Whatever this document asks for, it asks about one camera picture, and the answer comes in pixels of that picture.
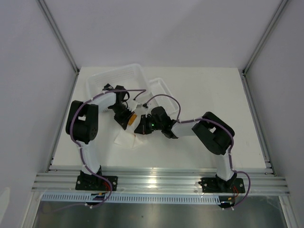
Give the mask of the orange plastic spoon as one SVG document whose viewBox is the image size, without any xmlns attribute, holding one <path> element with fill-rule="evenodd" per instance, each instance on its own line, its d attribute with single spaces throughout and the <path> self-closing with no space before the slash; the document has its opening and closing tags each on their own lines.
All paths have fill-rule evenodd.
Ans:
<svg viewBox="0 0 304 228">
<path fill-rule="evenodd" d="M 133 114 L 128 121 L 128 125 L 131 126 L 134 123 L 134 121 L 136 120 L 136 118 L 137 118 L 137 115 Z"/>
</svg>

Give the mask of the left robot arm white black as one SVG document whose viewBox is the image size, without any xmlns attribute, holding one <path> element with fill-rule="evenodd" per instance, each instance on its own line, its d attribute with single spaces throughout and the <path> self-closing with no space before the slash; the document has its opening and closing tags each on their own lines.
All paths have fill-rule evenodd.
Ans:
<svg viewBox="0 0 304 228">
<path fill-rule="evenodd" d="M 121 85 L 112 87 L 107 84 L 101 93 L 89 100 L 85 102 L 74 100 L 70 105 L 66 133 L 78 147 L 83 165 L 81 174 L 87 177 L 86 184 L 93 190 L 100 189 L 105 180 L 93 148 L 93 141 L 98 134 L 99 113 L 105 109 L 113 110 L 114 120 L 126 130 L 135 115 L 127 104 L 131 92 L 141 92 L 141 90 L 125 89 Z"/>
</svg>

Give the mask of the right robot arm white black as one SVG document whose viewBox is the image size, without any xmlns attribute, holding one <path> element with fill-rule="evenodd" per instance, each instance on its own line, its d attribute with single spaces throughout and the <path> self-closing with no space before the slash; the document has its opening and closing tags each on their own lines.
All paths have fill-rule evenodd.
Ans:
<svg viewBox="0 0 304 228">
<path fill-rule="evenodd" d="M 229 191 L 237 177 L 233 170 L 231 149 L 234 146 L 234 130 L 212 112 L 187 121 L 171 119 L 163 107 L 156 107 L 150 114 L 141 116 L 134 133 L 148 135 L 160 131 L 169 139 L 196 136 L 209 152 L 216 156 L 216 188 Z"/>
</svg>

